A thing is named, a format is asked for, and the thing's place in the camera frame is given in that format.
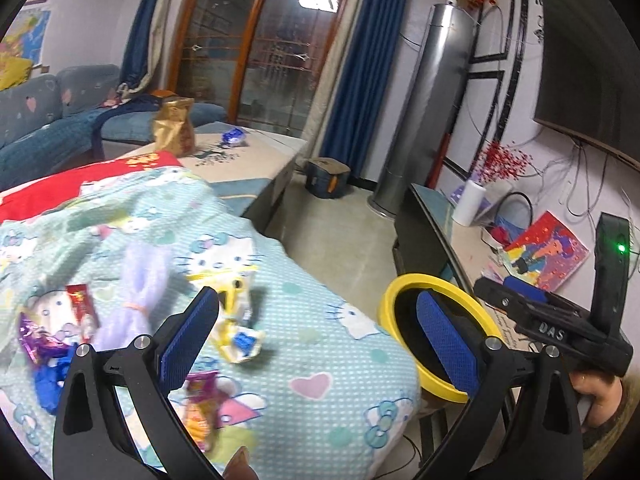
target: yellow tape roll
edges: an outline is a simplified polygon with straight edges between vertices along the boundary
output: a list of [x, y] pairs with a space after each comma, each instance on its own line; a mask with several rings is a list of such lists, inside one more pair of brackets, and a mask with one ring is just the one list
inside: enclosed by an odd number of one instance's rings
[[[482, 327], [485, 336], [495, 336], [502, 339], [500, 329], [498, 329], [494, 320], [489, 316], [489, 313], [460, 288], [435, 276], [428, 276], [426, 274], [403, 274], [391, 282], [382, 296], [382, 301], [378, 309], [378, 323], [387, 330], [393, 338], [400, 342], [409, 353], [411, 353], [411, 351], [398, 330], [395, 316], [396, 298], [398, 294], [409, 288], [431, 289], [448, 296], [473, 316]], [[465, 392], [457, 390], [453, 384], [447, 383], [447, 381], [443, 381], [431, 373], [423, 364], [418, 362], [417, 359], [415, 363], [418, 368], [421, 387], [442, 399], [452, 402], [466, 402], [467, 396]]]

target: wall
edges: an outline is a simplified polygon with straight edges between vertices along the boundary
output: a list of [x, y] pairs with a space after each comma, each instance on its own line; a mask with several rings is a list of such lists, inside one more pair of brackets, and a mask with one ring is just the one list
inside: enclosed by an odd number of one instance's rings
[[[408, 0], [404, 11], [402, 34], [420, 44], [427, 29], [429, 13], [433, 4], [444, 0]], [[418, 46], [402, 37], [398, 38], [396, 59], [389, 75], [385, 98], [380, 108], [376, 129], [372, 136], [367, 160], [362, 170], [362, 178], [378, 181], [386, 154], [400, 121], [402, 106], [409, 91], [414, 70], [417, 69]]]
[[[524, 35], [526, 43], [518, 43], [521, 0], [515, 0], [511, 28], [508, 27], [509, 0], [498, 0], [498, 4], [504, 11], [504, 23], [500, 22], [499, 12], [493, 12], [492, 18], [482, 25], [481, 41], [479, 41], [482, 54], [497, 52], [500, 44], [498, 40], [504, 42], [507, 38], [512, 38], [507, 59], [473, 64], [471, 67], [472, 72], [504, 70], [504, 81], [497, 100], [498, 114], [495, 114], [490, 121], [488, 140], [493, 137], [496, 131], [497, 117], [502, 115], [504, 111], [509, 82], [514, 75], [514, 60], [518, 46], [521, 46], [523, 56], [520, 76], [501, 142], [503, 144], [526, 143], [521, 149], [532, 155], [533, 165], [539, 170], [547, 167], [550, 162], [558, 161], [558, 163], [545, 171], [544, 181], [539, 176], [521, 178], [516, 186], [526, 192], [534, 202], [535, 218], [546, 210], [551, 211], [577, 235], [583, 244], [593, 249], [594, 230], [589, 219], [586, 216], [575, 218], [567, 210], [566, 203], [572, 185], [576, 182], [575, 192], [570, 200], [572, 211], [582, 212], [586, 209], [587, 182], [589, 183], [592, 204], [602, 182], [602, 193], [593, 208], [594, 221], [597, 223], [600, 213], [605, 211], [624, 218], [631, 216], [636, 226], [640, 227], [640, 174], [609, 157], [606, 175], [601, 181], [605, 154], [589, 146], [586, 147], [588, 171], [584, 160], [582, 160], [580, 170], [577, 171], [577, 158], [574, 157], [572, 160], [574, 146], [572, 141], [567, 136], [540, 127], [531, 119], [538, 95], [543, 41], [540, 36], [543, 29], [542, 7], [536, 0], [528, 0], [528, 2], [529, 13]], [[475, 86], [468, 87], [447, 150], [447, 157], [464, 170], [469, 169], [476, 146], [479, 143], [479, 134], [473, 126], [470, 116], [474, 118], [474, 122], [482, 130], [490, 110], [491, 98], [494, 95], [495, 83], [487, 86], [487, 81], [489, 80], [474, 80]], [[449, 168], [443, 168], [437, 189], [448, 196], [462, 181], [455, 172]], [[630, 197], [630, 207], [623, 199], [622, 189]], [[593, 264], [592, 252], [582, 266], [562, 285], [558, 293], [589, 308], [593, 292]], [[640, 348], [638, 297], [640, 297], [640, 273], [635, 272], [628, 284], [623, 329], [636, 348]], [[640, 363], [638, 354], [636, 352], [634, 364]]]
[[51, 73], [82, 64], [122, 63], [140, 0], [48, 0], [41, 61]]

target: red flowers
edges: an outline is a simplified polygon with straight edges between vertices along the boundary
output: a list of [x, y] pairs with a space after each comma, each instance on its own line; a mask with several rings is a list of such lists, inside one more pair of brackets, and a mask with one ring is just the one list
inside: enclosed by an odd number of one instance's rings
[[516, 180], [531, 164], [531, 156], [521, 150], [503, 146], [492, 140], [481, 152], [476, 168], [479, 184], [498, 180]]

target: human hand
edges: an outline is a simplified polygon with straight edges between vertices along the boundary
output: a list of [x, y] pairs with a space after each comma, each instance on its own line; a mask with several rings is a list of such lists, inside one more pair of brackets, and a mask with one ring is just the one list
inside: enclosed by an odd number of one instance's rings
[[585, 420], [587, 426], [597, 428], [616, 413], [622, 402], [622, 381], [619, 377], [590, 370], [571, 372], [570, 379], [576, 392], [595, 397]]
[[249, 450], [242, 446], [226, 465], [222, 473], [225, 480], [259, 480], [251, 466], [249, 466]]

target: wooden door frame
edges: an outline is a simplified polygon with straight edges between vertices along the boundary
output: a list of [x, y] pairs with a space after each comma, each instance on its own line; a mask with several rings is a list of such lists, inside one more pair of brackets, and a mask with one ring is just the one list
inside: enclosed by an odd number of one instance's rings
[[[174, 92], [178, 84], [178, 74], [180, 72], [180, 63], [182, 60], [184, 38], [189, 28], [191, 15], [193, 14], [193, 9], [195, 7], [196, 1], [197, 0], [184, 1], [184, 5], [182, 6], [182, 15], [180, 17], [180, 22], [178, 27], [176, 27], [176, 33], [174, 34], [174, 44], [172, 47], [172, 58], [169, 63], [169, 78], [167, 83], [167, 88]], [[254, 0], [254, 5], [249, 14], [249, 18], [247, 19], [247, 22], [244, 26], [244, 33], [242, 35], [240, 52], [238, 55], [238, 60], [236, 62], [236, 70], [234, 72], [234, 78], [231, 86], [229, 108], [226, 111], [227, 120], [230, 121], [231, 123], [235, 123], [236, 120], [238, 119], [240, 97], [242, 94], [242, 86], [244, 84], [244, 72], [246, 71], [249, 54], [251, 53], [251, 47], [254, 40], [255, 28], [257, 26], [260, 13], [262, 12], [262, 6], [264, 5], [264, 1], [265, 0]], [[340, 10], [338, 11], [337, 16], [335, 17], [334, 24], [331, 26], [331, 29], [329, 31], [329, 35], [327, 37], [327, 41], [324, 47], [324, 52], [322, 53], [322, 59], [321, 59], [322, 63], [320, 66], [324, 65], [324, 61], [326, 60], [326, 56], [329, 53], [329, 49], [331, 48], [334, 42], [335, 33], [337, 31], [338, 24], [342, 19], [342, 14], [344, 11], [346, 1], [347, 0], [342, 0], [342, 4], [340, 5]]]

